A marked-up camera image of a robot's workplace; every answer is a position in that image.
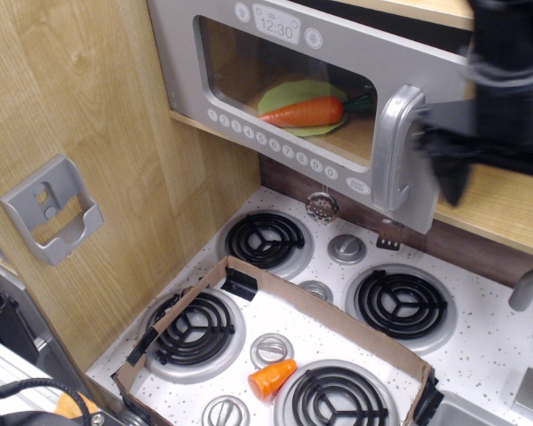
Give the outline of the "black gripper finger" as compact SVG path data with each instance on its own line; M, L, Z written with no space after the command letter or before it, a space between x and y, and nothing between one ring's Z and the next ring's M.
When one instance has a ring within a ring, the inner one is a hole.
M478 155L473 99L425 104L414 115L421 129L418 148L430 160L443 198L459 204Z

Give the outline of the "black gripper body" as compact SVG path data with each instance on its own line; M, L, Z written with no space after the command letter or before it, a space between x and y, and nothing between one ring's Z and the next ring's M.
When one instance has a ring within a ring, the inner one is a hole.
M473 151L482 162L533 175L533 1L472 1L475 84Z

